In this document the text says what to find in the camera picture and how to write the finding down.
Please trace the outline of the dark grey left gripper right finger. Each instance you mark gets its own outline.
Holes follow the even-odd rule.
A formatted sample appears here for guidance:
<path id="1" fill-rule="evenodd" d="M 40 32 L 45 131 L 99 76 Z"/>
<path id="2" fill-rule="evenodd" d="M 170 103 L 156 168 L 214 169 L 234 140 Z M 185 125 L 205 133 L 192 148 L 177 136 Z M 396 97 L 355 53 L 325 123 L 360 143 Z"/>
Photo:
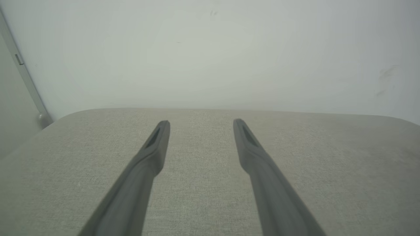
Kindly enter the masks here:
<path id="1" fill-rule="evenodd" d="M 248 125 L 235 119 L 233 130 L 240 165 L 252 184 L 263 236 L 326 236 Z"/>

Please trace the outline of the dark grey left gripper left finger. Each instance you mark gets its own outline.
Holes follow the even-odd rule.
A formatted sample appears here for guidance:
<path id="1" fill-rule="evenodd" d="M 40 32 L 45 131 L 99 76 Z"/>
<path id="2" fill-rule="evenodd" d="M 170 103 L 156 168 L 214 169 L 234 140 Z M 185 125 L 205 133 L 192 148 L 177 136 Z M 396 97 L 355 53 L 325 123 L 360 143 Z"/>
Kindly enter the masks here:
<path id="1" fill-rule="evenodd" d="M 170 122 L 160 121 L 78 236 L 141 236 L 153 181 L 162 171 Z"/>

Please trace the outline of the grey fabric sofa seat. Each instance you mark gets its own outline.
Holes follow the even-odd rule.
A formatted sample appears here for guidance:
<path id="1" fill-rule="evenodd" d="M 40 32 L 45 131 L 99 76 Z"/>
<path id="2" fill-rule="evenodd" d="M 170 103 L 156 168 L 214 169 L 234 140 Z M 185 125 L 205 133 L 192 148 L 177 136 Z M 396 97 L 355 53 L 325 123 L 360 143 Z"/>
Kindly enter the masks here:
<path id="1" fill-rule="evenodd" d="M 76 236 L 157 123 L 168 120 L 144 236 L 258 236 L 233 121 L 243 119 L 328 236 L 420 236 L 420 125 L 393 117 L 89 109 L 0 160 L 0 236 Z"/>

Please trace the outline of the grey metal bar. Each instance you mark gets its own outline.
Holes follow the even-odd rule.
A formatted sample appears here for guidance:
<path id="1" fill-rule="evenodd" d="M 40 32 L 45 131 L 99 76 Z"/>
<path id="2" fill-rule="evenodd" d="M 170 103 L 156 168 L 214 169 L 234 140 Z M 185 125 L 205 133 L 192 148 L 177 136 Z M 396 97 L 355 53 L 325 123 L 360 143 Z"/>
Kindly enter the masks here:
<path id="1" fill-rule="evenodd" d="M 35 87 L 33 79 L 31 78 L 27 70 L 25 61 L 23 60 L 20 54 L 20 51 L 15 43 L 15 40 L 10 31 L 9 25 L 1 9 L 0 9 L 0 34 L 3 37 L 5 41 L 5 45 L 11 54 L 12 60 L 14 61 L 14 64 L 17 67 L 17 70 L 29 92 L 29 95 L 31 96 L 39 112 L 39 115 L 37 116 L 37 122 L 39 126 L 41 127 L 41 129 L 44 129 L 53 123 L 53 119 L 48 113 L 48 110 L 46 109 L 38 93 L 38 90 Z"/>

